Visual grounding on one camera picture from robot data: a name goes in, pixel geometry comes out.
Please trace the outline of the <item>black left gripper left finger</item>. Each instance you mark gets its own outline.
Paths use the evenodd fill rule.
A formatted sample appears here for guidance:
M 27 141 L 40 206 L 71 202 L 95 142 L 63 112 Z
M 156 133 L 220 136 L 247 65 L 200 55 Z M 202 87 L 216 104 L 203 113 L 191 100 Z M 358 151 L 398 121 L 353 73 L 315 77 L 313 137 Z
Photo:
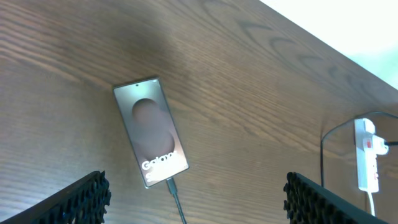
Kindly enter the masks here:
M 102 224 L 110 199 L 109 181 L 105 178 L 105 172 L 94 171 L 3 222 L 6 224 Z

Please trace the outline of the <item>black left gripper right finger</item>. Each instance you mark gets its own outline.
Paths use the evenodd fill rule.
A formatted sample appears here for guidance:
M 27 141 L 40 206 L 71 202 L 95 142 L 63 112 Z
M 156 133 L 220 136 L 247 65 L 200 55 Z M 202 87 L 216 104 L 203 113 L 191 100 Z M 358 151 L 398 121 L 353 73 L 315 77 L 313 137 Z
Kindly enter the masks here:
M 305 176 L 289 172 L 283 191 L 284 210 L 291 223 L 386 224 Z

